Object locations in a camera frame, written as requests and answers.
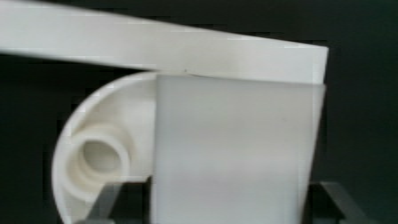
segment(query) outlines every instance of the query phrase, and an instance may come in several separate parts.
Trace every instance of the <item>circular hole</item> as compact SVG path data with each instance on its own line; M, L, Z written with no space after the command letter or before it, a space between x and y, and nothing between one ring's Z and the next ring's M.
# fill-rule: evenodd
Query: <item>circular hole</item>
M117 171L120 158L106 143L90 141L83 144L83 160L94 171L108 173Z

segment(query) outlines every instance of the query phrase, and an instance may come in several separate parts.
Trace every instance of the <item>white flat panel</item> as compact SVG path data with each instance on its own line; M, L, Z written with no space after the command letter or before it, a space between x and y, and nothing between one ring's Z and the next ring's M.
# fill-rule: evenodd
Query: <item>white flat panel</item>
M0 1L0 51L163 73L323 82L325 47L40 2Z
M323 85L158 77L154 224L298 224Z

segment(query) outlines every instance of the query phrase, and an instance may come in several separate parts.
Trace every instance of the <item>white horizontal bar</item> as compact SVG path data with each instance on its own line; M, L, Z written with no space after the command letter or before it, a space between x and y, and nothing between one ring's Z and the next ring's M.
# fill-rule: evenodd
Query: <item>white horizontal bar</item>
M325 47L42 2L0 1L0 52L165 73L323 82Z

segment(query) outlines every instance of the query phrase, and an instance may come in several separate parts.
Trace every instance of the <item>white plastic part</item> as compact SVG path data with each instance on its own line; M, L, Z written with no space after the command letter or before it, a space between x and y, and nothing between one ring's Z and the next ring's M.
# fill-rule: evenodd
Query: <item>white plastic part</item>
M117 79L69 117L53 155L53 195L65 224L85 218L108 181L152 174L154 73Z
M323 83L325 47L44 2L0 1L0 33L10 54L168 74Z
M122 127L94 124L78 131L67 142L60 164L60 181L69 194L94 202L106 182L122 182L131 175L133 144Z
M158 77L154 224L300 224L323 85Z
M35 1L0 1L0 52L161 74L323 83L325 47ZM154 73L147 73L115 80L72 113L51 173L65 224L85 217L102 182L140 181L152 174L154 101ZM95 160L113 166L97 166Z

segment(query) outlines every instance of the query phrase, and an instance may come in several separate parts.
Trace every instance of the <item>black metal stand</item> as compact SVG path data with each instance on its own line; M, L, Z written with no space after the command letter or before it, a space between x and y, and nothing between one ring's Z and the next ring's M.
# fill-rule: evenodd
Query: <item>black metal stand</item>
M76 224L149 224L149 190L150 179L145 183L106 184L86 219ZM301 224L378 224L333 182L309 185Z

